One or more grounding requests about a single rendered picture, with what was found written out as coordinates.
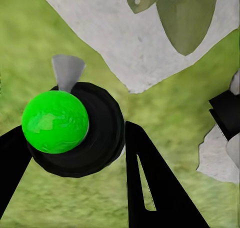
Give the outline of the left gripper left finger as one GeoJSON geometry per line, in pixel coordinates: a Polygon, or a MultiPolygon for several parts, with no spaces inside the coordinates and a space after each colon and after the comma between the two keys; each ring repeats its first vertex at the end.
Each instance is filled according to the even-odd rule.
{"type": "Polygon", "coordinates": [[[0,136],[0,219],[31,158],[21,125],[0,136]]]}

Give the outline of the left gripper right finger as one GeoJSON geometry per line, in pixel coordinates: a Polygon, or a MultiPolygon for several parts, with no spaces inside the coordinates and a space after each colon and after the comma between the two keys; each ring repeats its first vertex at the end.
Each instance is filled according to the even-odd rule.
{"type": "Polygon", "coordinates": [[[129,228],[210,228],[145,130],[125,128],[129,228]],[[137,155],[156,211],[145,208],[137,155]]]}

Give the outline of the insectifuge atomizer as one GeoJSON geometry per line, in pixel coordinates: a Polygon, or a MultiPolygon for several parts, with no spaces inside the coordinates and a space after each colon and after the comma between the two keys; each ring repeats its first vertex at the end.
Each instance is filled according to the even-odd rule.
{"type": "Polygon", "coordinates": [[[32,99],[21,126],[27,147],[43,169],[66,178],[101,171],[126,151],[126,121],[109,92],[90,82],[77,82],[83,59],[55,54],[57,86],[32,99]]]}

